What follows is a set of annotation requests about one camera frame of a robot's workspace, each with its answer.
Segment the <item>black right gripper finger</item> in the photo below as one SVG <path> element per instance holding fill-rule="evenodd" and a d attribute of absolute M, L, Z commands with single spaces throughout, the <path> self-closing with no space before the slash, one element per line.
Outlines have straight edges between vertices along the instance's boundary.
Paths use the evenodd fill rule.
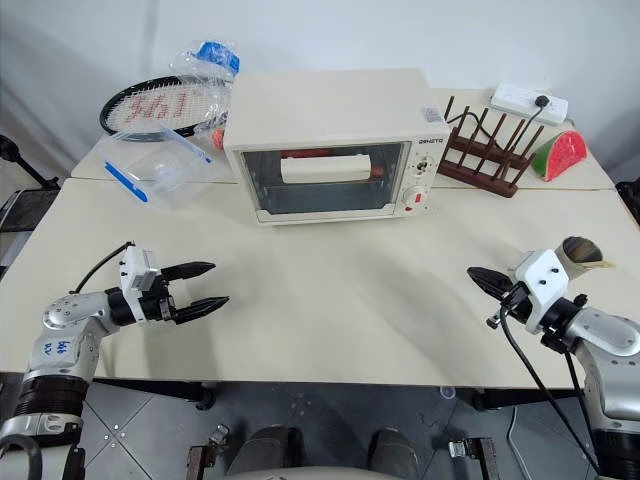
<path fill-rule="evenodd" d="M 513 285 L 506 274 L 485 267 L 469 267 L 467 274 L 480 287 L 511 287 Z"/>
<path fill-rule="evenodd" d="M 511 290 L 511 281 L 480 279 L 476 282 L 479 288 L 496 300 L 501 300 Z"/>

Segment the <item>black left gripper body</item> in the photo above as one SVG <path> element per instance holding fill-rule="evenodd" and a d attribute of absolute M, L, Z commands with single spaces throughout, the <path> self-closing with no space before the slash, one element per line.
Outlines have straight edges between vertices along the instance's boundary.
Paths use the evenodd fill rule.
<path fill-rule="evenodd" d="M 177 309 L 169 292 L 169 283 L 163 274 L 159 274 L 139 297 L 139 305 L 147 321 L 176 320 Z"/>

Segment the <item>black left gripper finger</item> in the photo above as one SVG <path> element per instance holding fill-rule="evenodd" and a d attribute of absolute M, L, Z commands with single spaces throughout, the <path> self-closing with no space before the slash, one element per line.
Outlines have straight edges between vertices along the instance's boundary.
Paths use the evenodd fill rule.
<path fill-rule="evenodd" d="M 188 323 L 205 317 L 222 308 L 230 300 L 229 296 L 209 297 L 192 302 L 189 306 L 177 309 L 173 317 L 175 323 Z"/>
<path fill-rule="evenodd" d="M 162 268 L 160 273 L 166 282 L 172 282 L 198 277 L 215 267 L 216 265 L 212 262 L 193 261 Z"/>

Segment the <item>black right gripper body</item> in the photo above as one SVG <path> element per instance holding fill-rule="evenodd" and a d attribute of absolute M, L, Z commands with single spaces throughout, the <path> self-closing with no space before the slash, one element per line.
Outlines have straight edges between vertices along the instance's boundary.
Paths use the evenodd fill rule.
<path fill-rule="evenodd" d="M 511 316 L 520 323 L 526 323 L 532 312 L 530 291 L 522 281 L 515 283 L 500 299 L 500 307 L 506 316 Z"/>

